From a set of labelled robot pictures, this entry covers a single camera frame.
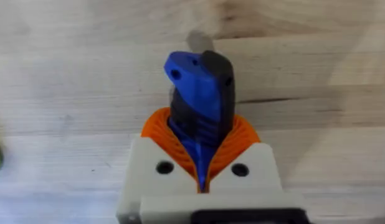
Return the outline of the white orange right gripper right finger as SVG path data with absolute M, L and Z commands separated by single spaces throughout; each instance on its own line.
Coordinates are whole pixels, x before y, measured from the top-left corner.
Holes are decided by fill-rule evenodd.
M 232 130 L 213 155 L 206 175 L 209 193 L 282 190 L 273 149 L 263 143 L 242 116 L 235 115 Z

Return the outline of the white orange right gripper left finger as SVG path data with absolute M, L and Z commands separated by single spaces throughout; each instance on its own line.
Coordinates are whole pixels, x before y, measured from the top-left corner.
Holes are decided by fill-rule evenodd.
M 193 160 L 168 127 L 169 108 L 155 111 L 131 144 L 116 211 L 119 223 L 190 223 L 199 192 Z

